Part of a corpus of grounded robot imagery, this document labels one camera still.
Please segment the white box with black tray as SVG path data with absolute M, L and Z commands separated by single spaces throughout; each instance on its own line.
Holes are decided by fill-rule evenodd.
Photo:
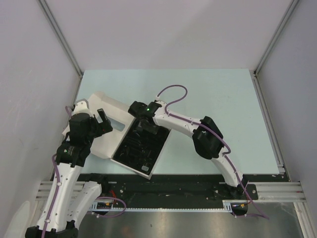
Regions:
M 94 139 L 90 154 L 116 162 L 150 179 L 170 134 L 169 129 L 163 128 L 162 135 L 138 134 L 132 130 L 135 118 L 128 113 L 128 105 L 100 91 L 95 92 L 86 100 L 89 102 L 92 114 L 98 117 L 97 109 L 102 108 L 113 127 L 112 132 Z M 74 104 L 66 107 L 66 111 L 71 116 Z M 62 133 L 64 137 L 67 132 L 69 132 L 69 124 Z

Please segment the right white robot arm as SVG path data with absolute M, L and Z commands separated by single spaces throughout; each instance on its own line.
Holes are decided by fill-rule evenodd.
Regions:
M 207 116 L 203 119 L 186 117 L 169 110 L 168 106 L 169 104 L 163 101 L 153 101 L 148 105 L 135 101 L 128 112 L 149 132 L 156 133 L 161 128 L 167 128 L 192 138 L 196 153 L 213 162 L 221 172 L 229 186 L 229 195 L 234 199 L 240 199 L 245 195 L 247 190 L 243 184 L 243 173 L 228 157 L 231 149 L 213 119 Z

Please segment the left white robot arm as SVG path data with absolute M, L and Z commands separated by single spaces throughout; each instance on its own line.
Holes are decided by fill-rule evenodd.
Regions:
M 94 139 L 113 130 L 104 110 L 97 112 L 101 122 L 89 110 L 74 112 L 71 116 L 69 132 L 52 156 L 55 175 L 45 208 L 37 224 L 26 230 L 25 237 L 78 237 L 80 223 L 92 202 L 109 194 L 105 176 L 91 174 L 91 181 L 85 182 L 84 190 L 70 202 Z

